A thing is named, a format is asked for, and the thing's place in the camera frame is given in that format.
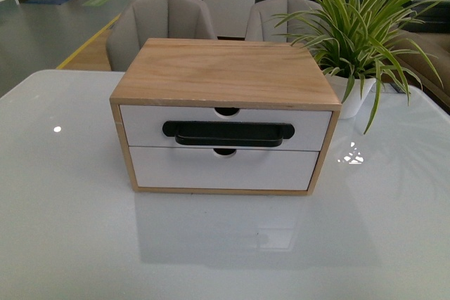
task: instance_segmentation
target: white drawer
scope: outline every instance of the white drawer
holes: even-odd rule
[[[142,105],[121,105],[120,110],[129,146],[166,148],[183,147],[163,134],[166,121],[214,121],[292,124],[294,136],[271,150],[319,151],[331,116],[328,111],[242,109],[227,117],[214,108]]]
[[[141,188],[307,190],[317,152],[130,147]]]

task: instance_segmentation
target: gray floor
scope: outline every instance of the gray floor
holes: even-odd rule
[[[61,5],[0,3],[0,96],[30,74],[54,69],[107,25],[131,0]]]

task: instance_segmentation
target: black drawer handle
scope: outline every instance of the black drawer handle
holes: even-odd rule
[[[182,145],[273,148],[295,130],[284,123],[167,121],[162,132]]]

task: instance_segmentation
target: wooden top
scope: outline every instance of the wooden top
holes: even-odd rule
[[[273,42],[149,39],[112,104],[340,110],[309,52]]]

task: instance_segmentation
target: chair back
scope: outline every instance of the chair back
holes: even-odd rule
[[[217,39],[202,0],[134,0],[106,41],[111,70],[126,71],[149,38]]]
[[[279,19],[274,14],[294,13],[305,10],[318,10],[321,6],[310,0],[264,0],[256,3],[250,10],[245,40],[291,42],[281,34],[307,33],[311,28],[299,20],[289,20],[275,27]]]

